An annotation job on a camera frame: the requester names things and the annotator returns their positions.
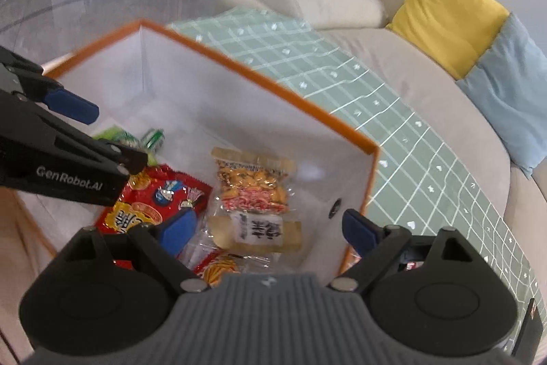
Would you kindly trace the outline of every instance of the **snack bag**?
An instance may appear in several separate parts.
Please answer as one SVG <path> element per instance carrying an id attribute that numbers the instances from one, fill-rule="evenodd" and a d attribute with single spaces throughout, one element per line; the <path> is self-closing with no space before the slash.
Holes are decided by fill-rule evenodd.
<path id="1" fill-rule="evenodd" d="M 102 213 L 96 226 L 103 233 L 125 233 L 142 222 L 160 224 L 186 207 L 199 217 L 207 207 L 211 190 L 207 184 L 168 165 L 146 167 L 130 177 L 119 201 Z"/>
<path id="2" fill-rule="evenodd" d="M 209 228 L 204 220 L 201 228 L 196 231 L 192 239 L 179 255 L 178 259 L 194 274 L 203 278 L 209 285 L 216 286 L 222 280 L 223 274 L 275 274 L 288 273 L 287 268 L 278 270 L 280 254 L 263 256 L 240 256 L 220 249 L 213 241 Z"/>
<path id="3" fill-rule="evenodd" d="M 150 129 L 141 138 L 140 144 L 143 149 L 149 150 L 155 155 L 163 146 L 164 141 L 165 133 L 163 129 Z"/>
<path id="4" fill-rule="evenodd" d="M 150 131 L 148 131 L 144 137 L 150 138 Z M 163 144 L 163 139 L 161 140 L 161 143 L 156 147 L 156 150 L 151 150 L 147 146 L 147 144 L 143 145 L 142 142 L 138 140 L 138 138 L 136 138 L 135 136 L 133 136 L 132 134 L 130 134 L 129 132 L 125 131 L 124 129 L 118 126 L 109 127 L 108 129 L 98 133 L 97 135 L 94 135 L 93 138 L 94 139 L 109 139 L 110 141 L 115 141 L 117 143 L 124 144 L 125 146 L 135 147 L 137 149 L 144 149 L 148 153 L 148 165 L 149 166 L 158 165 L 158 161 L 156 160 L 156 157 L 154 156 L 154 154 L 156 154 L 158 150 L 160 149 L 161 144 Z"/>
<path id="5" fill-rule="evenodd" d="M 289 212 L 289 194 L 282 182 L 295 171 L 291 160 L 220 147 L 215 147 L 211 155 L 217 161 L 225 211 Z"/>
<path id="6" fill-rule="evenodd" d="M 409 261 L 405 265 L 405 271 L 410 271 L 412 269 L 420 268 L 423 265 L 423 261 Z"/>
<path id="7" fill-rule="evenodd" d="M 219 147 L 211 155 L 221 182 L 219 205 L 207 218 L 216 246 L 239 255 L 299 250 L 302 225 L 289 213 L 285 185 L 294 163 Z"/>

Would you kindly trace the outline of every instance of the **beige sofa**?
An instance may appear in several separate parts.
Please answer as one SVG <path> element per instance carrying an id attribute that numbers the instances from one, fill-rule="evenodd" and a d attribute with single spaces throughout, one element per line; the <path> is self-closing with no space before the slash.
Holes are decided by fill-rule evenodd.
<path id="1" fill-rule="evenodd" d="M 485 117 L 437 63 L 384 26 L 404 0 L 221 0 L 307 20 L 361 59 L 437 131 L 465 164 L 505 222 L 547 297 L 547 161 L 526 179 Z M 537 359 L 545 356 L 542 342 Z"/>

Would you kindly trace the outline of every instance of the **clear snack package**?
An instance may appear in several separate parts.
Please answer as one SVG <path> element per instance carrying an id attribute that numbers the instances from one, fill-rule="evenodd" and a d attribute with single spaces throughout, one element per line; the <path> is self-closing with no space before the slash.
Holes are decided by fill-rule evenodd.
<path id="1" fill-rule="evenodd" d="M 269 256 L 239 256 L 220 249 L 206 226 L 202 226 L 188 242 L 179 261 L 210 286 L 218 286 L 224 274 L 266 274 L 273 272 L 278 254 Z"/>
<path id="2" fill-rule="evenodd" d="M 294 162 L 220 147 L 211 155 L 220 183 L 207 212 L 214 244 L 242 256 L 300 250 L 302 224 L 288 203 Z"/>
<path id="3" fill-rule="evenodd" d="M 150 138 L 153 135 L 153 133 L 157 131 L 154 129 L 150 129 L 146 135 L 143 137 L 148 137 L 148 140 L 146 140 L 146 144 L 150 143 Z M 159 144 L 156 143 L 154 140 L 154 143 L 156 143 L 155 149 L 151 150 L 146 144 L 142 144 L 141 141 L 134 135 L 130 134 L 129 132 L 125 131 L 119 126 L 112 126 L 108 129 L 98 133 L 97 135 L 93 136 L 94 139 L 109 139 L 111 141 L 116 141 L 117 143 L 124 144 L 125 146 L 129 147 L 135 147 L 139 149 L 144 149 L 148 153 L 148 165 L 149 166 L 157 166 L 158 160 L 155 157 L 155 154 L 160 149 L 161 145 L 163 144 L 163 139 L 159 142 Z"/>

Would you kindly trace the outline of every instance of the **tiled floor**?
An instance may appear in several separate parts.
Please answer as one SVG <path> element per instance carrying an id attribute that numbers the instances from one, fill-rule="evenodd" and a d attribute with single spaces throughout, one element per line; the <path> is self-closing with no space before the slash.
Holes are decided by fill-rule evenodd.
<path id="1" fill-rule="evenodd" d="M 137 18 L 213 14 L 218 0 L 0 0 L 0 45 L 43 64 Z"/>

